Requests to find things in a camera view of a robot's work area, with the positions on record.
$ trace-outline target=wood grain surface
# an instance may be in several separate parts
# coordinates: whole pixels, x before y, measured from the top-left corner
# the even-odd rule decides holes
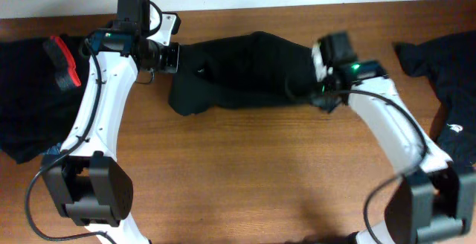
[[[422,127],[440,106],[428,81],[403,74],[392,42],[421,43],[476,29],[476,0],[336,4],[179,13],[174,41],[267,31],[311,46],[348,31],[357,54],[378,59]],[[112,16],[0,20],[0,40],[84,35]],[[226,110],[190,117],[167,105],[170,76],[135,85],[118,137],[118,162],[134,182],[134,218],[157,243],[283,243],[364,228],[365,196],[392,169],[365,124],[345,106],[331,115],[310,106]],[[0,155],[0,243],[45,243],[25,219],[23,196],[39,158],[16,165]],[[376,222],[392,190],[374,202]],[[54,236],[84,232],[57,214],[42,182],[33,190],[39,227]],[[476,243],[476,226],[465,238]],[[73,243],[99,243],[95,238]]]

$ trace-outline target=black t-shirt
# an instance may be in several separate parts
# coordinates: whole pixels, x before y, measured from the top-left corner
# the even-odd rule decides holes
[[[476,31],[397,44],[396,53],[404,72],[428,77],[448,108],[438,145],[455,161],[476,164]]]
[[[317,83],[311,48],[265,32],[184,45],[179,60],[169,104],[180,115],[294,105],[286,87],[301,95]]]
[[[79,55],[80,37],[61,36],[74,57],[81,87],[61,91],[43,50],[46,38],[0,43],[0,149],[17,163],[64,141],[80,108],[89,63]]]

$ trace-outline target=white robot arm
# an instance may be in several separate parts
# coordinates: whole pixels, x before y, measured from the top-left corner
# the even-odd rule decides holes
[[[116,163],[116,140],[123,109],[137,78],[139,64],[163,72],[177,70],[178,59],[164,57],[168,54],[178,57],[179,47],[170,42],[170,37],[178,30],[179,23],[176,14],[162,13],[148,0],[119,0],[118,20],[113,28],[97,31],[89,43],[97,60],[91,58],[83,101],[62,150],[73,148],[80,137],[85,137],[85,141],[69,154],[69,166],[57,165],[43,175],[61,216],[73,219],[77,225],[85,226],[91,232],[106,232],[117,244],[149,243],[130,214],[132,181]],[[322,55],[322,61],[333,67],[332,76],[326,78],[325,85],[329,90],[379,94],[408,112],[393,81],[380,64],[376,61],[338,64],[335,50],[340,48],[339,44],[329,44],[329,40],[332,41],[332,37],[321,41],[323,53],[318,53]],[[101,84],[97,83],[98,74],[102,78]],[[91,117],[99,85],[102,89],[97,111],[95,117]],[[427,135],[424,139],[428,151],[422,160],[423,146],[414,126],[383,100],[351,92],[340,95],[340,100],[370,127],[396,173],[415,168],[415,165],[421,169],[404,178],[387,207],[385,221],[373,227],[372,232],[378,240],[390,244],[431,243],[467,233],[471,226],[476,183],[472,170],[453,167],[448,154]],[[92,118],[91,129],[84,135]],[[88,167],[89,179],[71,181],[68,174],[64,174],[67,167]],[[441,182],[441,176],[449,181]],[[458,188],[446,192],[448,184],[456,184]],[[435,187],[442,196],[434,194]],[[436,200],[443,200],[449,210],[440,208]],[[111,242],[103,236],[98,237],[104,244]],[[358,244],[376,243],[369,231],[359,232],[352,241]]]

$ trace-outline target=red component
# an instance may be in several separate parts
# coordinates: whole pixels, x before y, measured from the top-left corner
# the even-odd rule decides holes
[[[76,87],[81,86],[81,80],[76,73],[76,62],[74,61],[73,55],[69,51],[68,46],[66,46],[65,42],[63,42],[59,36],[51,36],[50,39],[55,41],[62,53],[65,55],[66,61],[68,62],[69,77],[73,80],[74,85]]]

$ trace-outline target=dark blue cloth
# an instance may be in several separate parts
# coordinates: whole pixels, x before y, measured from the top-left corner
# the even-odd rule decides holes
[[[395,49],[403,71],[428,77],[448,109],[438,145],[455,161],[476,164],[476,31]]]

